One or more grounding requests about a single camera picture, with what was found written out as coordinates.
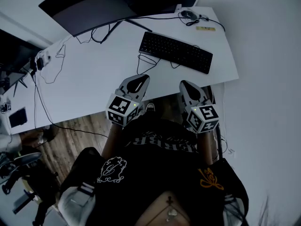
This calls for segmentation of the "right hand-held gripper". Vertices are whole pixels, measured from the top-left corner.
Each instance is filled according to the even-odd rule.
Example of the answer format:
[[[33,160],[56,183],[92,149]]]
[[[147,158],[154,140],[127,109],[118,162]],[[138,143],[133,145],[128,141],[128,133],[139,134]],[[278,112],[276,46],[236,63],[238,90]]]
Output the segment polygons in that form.
[[[206,96],[205,91],[196,84],[182,80],[179,85],[184,103],[183,120],[195,133],[212,131],[219,123],[216,105]]]

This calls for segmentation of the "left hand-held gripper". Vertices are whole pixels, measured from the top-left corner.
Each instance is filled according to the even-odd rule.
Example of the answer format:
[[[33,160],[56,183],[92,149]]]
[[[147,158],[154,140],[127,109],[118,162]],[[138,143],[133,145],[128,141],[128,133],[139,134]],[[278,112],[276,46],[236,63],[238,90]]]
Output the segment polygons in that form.
[[[138,115],[149,82],[150,77],[146,74],[124,79],[109,98],[105,110],[107,119],[125,127]]]

